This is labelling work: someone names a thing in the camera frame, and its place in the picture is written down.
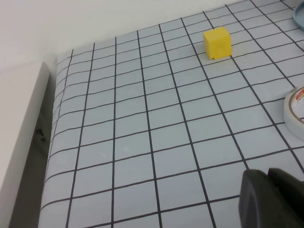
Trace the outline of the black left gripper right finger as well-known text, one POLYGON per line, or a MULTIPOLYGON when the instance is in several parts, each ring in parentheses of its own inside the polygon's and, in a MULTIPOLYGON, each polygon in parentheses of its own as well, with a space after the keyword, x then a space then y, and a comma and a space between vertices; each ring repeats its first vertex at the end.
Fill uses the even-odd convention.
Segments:
POLYGON ((270 179, 269 228, 304 226, 304 184, 279 168, 268 170, 270 179))

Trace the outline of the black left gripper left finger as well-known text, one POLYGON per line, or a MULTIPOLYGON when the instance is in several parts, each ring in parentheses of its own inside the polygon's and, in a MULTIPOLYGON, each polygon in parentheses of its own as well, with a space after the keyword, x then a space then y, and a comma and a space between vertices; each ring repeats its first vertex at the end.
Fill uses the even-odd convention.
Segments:
POLYGON ((238 210, 243 228, 283 226, 284 199, 262 171, 250 169, 243 172, 238 210))

